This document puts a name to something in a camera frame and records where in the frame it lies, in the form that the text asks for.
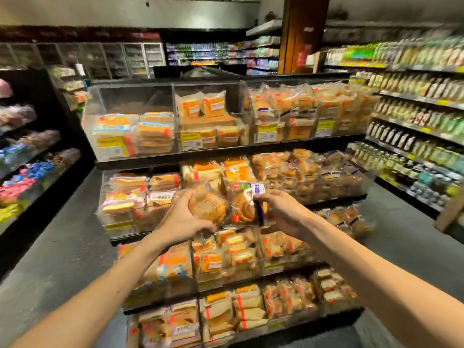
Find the aisle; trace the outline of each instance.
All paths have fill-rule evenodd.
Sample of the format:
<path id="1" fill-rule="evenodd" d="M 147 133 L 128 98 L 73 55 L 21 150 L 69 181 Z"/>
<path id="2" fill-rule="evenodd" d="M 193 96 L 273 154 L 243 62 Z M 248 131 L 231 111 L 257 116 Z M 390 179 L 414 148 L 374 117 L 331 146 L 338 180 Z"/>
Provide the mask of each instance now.
<path id="1" fill-rule="evenodd" d="M 94 215 L 100 183 L 101 173 L 93 170 L 0 285 L 0 348 L 111 267 L 116 249 Z M 460 276 L 464 245 L 438 232 L 430 218 L 380 186 L 373 183 L 368 192 L 362 209 L 377 218 L 377 226 L 367 246 L 464 302 Z M 96 347 L 123 348 L 125 338 L 126 318 L 118 310 Z M 346 345 L 348 341 L 350 347 L 360 346 L 351 328 L 324 333 L 311 341 L 316 347 L 334 346 L 323 342 Z M 310 347 L 308 342 L 301 338 L 291 346 Z"/>

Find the wooden pillar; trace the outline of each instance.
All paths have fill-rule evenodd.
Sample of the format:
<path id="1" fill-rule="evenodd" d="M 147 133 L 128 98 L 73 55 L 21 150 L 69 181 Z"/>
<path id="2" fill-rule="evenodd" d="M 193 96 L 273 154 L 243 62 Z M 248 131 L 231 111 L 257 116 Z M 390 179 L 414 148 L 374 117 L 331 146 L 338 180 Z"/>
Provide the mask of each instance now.
<path id="1" fill-rule="evenodd" d="M 328 2 L 329 0 L 285 0 L 279 73 L 292 73 L 297 68 L 304 67 L 306 56 L 319 50 Z"/>

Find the white wall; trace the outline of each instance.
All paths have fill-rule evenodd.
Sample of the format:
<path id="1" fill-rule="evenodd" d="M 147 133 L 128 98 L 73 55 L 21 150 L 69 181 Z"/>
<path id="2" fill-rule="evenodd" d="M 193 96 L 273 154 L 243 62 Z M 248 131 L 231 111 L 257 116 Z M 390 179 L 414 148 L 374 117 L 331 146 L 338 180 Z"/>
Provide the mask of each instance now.
<path id="1" fill-rule="evenodd" d="M 357 21 L 464 22 L 464 0 L 330 0 L 337 9 Z"/>
<path id="2" fill-rule="evenodd" d="M 257 2 L 0 0 L 0 25 L 240 29 L 252 28 L 258 12 Z"/>
<path id="3" fill-rule="evenodd" d="M 264 17 L 272 11 L 277 18 L 283 18 L 283 4 L 285 0 L 261 0 L 259 7 L 258 24 L 264 23 Z"/>

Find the floor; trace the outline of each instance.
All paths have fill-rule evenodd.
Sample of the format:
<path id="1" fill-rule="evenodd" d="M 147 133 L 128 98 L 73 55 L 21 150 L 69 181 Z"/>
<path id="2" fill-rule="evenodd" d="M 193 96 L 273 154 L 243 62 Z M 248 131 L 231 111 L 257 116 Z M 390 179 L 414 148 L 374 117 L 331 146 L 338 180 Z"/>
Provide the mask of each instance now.
<path id="1" fill-rule="evenodd" d="M 116 249 L 96 219 L 101 174 L 93 170 L 0 285 L 0 348 L 107 270 Z M 433 228 L 433 220 L 372 183 L 362 211 L 376 221 L 366 245 L 464 302 L 464 245 Z M 272 347 L 362 347 L 357 327 Z M 95 347 L 125 347 L 126 318 L 119 310 Z"/>

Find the person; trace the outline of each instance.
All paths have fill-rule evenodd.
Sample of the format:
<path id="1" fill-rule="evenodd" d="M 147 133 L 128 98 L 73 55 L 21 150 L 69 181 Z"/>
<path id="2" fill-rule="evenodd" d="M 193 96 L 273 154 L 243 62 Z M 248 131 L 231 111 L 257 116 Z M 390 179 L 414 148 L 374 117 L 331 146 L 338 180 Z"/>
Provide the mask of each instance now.
<path id="1" fill-rule="evenodd" d="M 191 191 L 175 195 L 156 230 L 10 347 L 91 347 L 163 250 L 192 238 L 200 230 L 216 231 L 211 221 L 200 220 L 190 213 L 191 196 Z M 403 345 L 408 348 L 464 347 L 461 332 L 464 304 L 374 254 L 289 194 L 271 190 L 259 198 L 269 203 L 275 220 L 273 227 L 316 249 Z"/>

